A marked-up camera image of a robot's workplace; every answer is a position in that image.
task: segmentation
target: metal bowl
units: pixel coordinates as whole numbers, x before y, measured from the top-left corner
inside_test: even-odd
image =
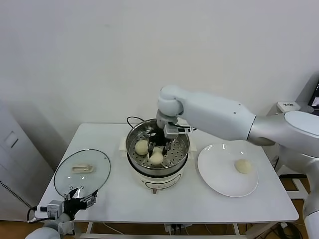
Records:
[[[156,119],[141,122],[129,132],[126,138],[128,160],[133,168],[148,177],[167,177],[178,172],[186,163],[189,150],[189,137],[180,134],[171,144],[171,149],[164,156],[161,165],[154,166],[149,162],[147,155],[138,155],[135,145],[140,140],[148,139],[148,132],[156,127]]]

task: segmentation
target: floor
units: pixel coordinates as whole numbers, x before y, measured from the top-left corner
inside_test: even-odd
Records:
[[[309,192],[309,184],[306,178],[301,179],[303,185]],[[285,189],[288,191],[296,190],[291,179],[281,179],[282,184]],[[296,227],[300,230],[304,239],[308,239],[308,235],[306,232],[306,228],[304,226],[304,220],[302,216],[303,211],[303,200],[293,200],[293,203],[300,215],[300,218],[295,222]],[[124,234],[132,234],[132,235],[168,235],[164,230],[163,224],[112,224],[108,223],[109,226],[123,232]],[[240,233],[243,234],[246,231],[246,225],[241,224],[238,225]],[[6,239],[23,239],[29,233],[34,231],[37,228],[42,227],[41,223],[38,224],[27,224],[24,222],[9,222],[9,221],[0,221],[0,235],[1,238]],[[76,227],[81,232],[86,231],[87,223],[76,223]],[[233,235],[234,230],[231,225],[192,225],[191,227],[187,227],[187,231],[190,235],[210,235],[208,230],[213,235]],[[95,223],[92,228],[92,233],[105,233],[105,234],[116,234],[113,230],[106,227],[102,223]],[[262,235],[261,239],[265,239],[266,234]],[[271,232],[267,239],[278,239],[275,233]]]

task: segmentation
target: white table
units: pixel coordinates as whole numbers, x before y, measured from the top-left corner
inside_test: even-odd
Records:
[[[223,140],[195,131],[191,138],[197,147],[194,159],[185,166],[181,180],[171,188],[157,192],[156,195],[133,177],[128,160],[119,151],[121,139],[128,134],[126,124],[82,124],[75,133],[62,160],[82,149],[97,149],[109,157],[111,173],[109,179],[99,190],[97,202],[85,211],[79,211],[76,221],[116,222],[116,223],[183,223],[183,224],[221,224],[221,223],[267,223],[254,226],[247,231],[252,238],[268,229],[276,222],[295,221],[299,215],[287,192],[273,170],[261,147],[244,141],[240,143],[253,156],[259,173],[256,190],[242,198],[223,196],[202,180],[197,169],[200,151],[212,143]],[[51,179],[40,205],[46,206],[51,200],[63,200],[55,191]],[[47,217],[37,212],[38,217]]]

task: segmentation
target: glass lid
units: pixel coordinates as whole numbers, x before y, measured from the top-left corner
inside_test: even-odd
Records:
[[[82,198],[100,189],[109,177],[110,160],[95,150],[81,150],[64,160],[54,174],[55,190],[63,196],[78,188],[74,198]]]

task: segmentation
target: white cabinet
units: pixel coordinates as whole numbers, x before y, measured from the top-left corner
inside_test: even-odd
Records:
[[[53,170],[0,102],[0,220],[25,221]]]

